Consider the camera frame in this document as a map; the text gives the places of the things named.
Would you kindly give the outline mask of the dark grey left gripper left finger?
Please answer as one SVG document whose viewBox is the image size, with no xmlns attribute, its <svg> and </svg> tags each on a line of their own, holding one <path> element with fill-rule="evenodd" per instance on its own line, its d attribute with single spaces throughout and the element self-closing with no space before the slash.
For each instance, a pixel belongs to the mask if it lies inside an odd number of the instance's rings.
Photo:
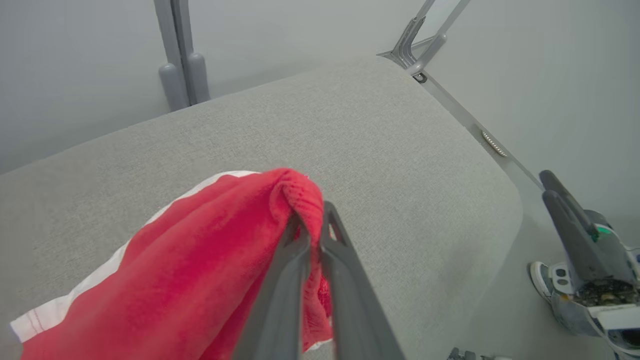
<svg viewBox="0 0 640 360">
<path fill-rule="evenodd" d="M 276 246 L 232 360 L 301 360 L 310 252 L 309 232 L 294 213 Z"/>
</svg>

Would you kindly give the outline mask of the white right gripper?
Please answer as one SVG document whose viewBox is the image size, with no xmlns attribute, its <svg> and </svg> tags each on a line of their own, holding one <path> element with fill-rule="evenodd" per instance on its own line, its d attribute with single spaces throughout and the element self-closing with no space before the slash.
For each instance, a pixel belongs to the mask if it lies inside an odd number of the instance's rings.
<svg viewBox="0 0 640 360">
<path fill-rule="evenodd" d="M 597 211 L 583 209 L 550 170 L 539 173 L 546 191 L 542 201 L 551 216 L 570 266 L 552 267 L 535 261 L 530 278 L 538 294 L 551 305 L 554 317 L 574 335 L 601 337 L 618 359 L 640 359 L 640 293 L 635 302 L 602 300 L 594 306 L 579 303 L 578 293 L 567 293 L 573 281 L 576 291 L 587 285 L 614 283 L 631 289 L 634 269 L 624 247 L 607 219 Z M 569 271 L 571 276 L 560 276 Z"/>
</svg>

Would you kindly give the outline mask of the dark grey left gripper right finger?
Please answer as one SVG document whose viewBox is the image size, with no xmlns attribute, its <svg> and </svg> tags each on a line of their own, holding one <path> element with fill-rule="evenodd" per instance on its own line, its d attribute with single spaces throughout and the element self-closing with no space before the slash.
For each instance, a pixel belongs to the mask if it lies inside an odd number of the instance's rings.
<svg viewBox="0 0 640 360">
<path fill-rule="evenodd" d="M 331 296 L 334 360 L 406 360 L 337 208 L 331 202 L 323 208 L 318 246 Z"/>
</svg>

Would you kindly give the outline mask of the red shorts with white trim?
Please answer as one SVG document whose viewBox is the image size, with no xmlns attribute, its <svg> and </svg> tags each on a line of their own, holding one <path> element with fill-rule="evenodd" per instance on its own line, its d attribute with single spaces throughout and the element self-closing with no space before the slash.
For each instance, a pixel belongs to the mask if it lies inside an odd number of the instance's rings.
<svg viewBox="0 0 640 360">
<path fill-rule="evenodd" d="M 69 294 L 12 321 L 20 360 L 230 360 L 293 214 L 311 237 L 302 350 L 330 341 L 322 192 L 290 168 L 227 171 L 162 208 Z"/>
</svg>

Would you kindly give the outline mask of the grey metal desk leg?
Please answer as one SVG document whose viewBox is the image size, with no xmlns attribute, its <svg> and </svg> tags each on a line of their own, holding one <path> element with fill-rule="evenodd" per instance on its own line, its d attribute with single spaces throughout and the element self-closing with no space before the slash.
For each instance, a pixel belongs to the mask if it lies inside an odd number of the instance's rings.
<svg viewBox="0 0 640 360">
<path fill-rule="evenodd" d="M 425 50 L 419 56 L 415 56 L 413 54 L 413 41 L 423 23 L 425 23 L 426 14 L 430 11 L 435 2 L 436 0 L 425 0 L 416 16 L 411 18 L 407 23 L 393 50 L 379 54 L 380 57 L 386 57 L 398 64 L 398 66 L 407 71 L 407 73 L 409 73 L 409 75 L 419 84 L 425 84 L 429 79 L 428 74 L 425 72 L 425 67 L 444 46 L 448 40 L 446 32 L 450 29 L 464 9 L 466 9 L 471 0 L 455 0 L 455 8 L 448 15 L 438 32 L 434 36 L 426 39 Z"/>
</svg>

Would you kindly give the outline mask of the grey metal corner frame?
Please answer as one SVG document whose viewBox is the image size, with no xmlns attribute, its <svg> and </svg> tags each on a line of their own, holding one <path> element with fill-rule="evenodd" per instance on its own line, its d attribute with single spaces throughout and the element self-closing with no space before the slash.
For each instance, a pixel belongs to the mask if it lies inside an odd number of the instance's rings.
<svg viewBox="0 0 640 360">
<path fill-rule="evenodd" d="M 508 175 L 521 177 L 532 183 L 541 192 L 544 187 L 531 171 L 519 162 L 502 143 L 483 126 L 475 116 L 466 110 L 444 87 L 431 75 L 423 73 L 425 82 L 422 87 L 441 104 L 446 111 L 457 120 L 471 136 L 487 151 Z"/>
</svg>

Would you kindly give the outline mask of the grey double partition post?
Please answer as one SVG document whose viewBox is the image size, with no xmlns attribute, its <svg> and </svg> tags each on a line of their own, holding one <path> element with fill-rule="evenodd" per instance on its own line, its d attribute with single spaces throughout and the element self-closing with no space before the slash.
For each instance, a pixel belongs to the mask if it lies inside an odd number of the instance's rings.
<svg viewBox="0 0 640 360">
<path fill-rule="evenodd" d="M 194 48 L 189 0 L 153 0 L 167 62 L 158 75 L 172 112 L 211 99 L 205 57 Z"/>
</svg>

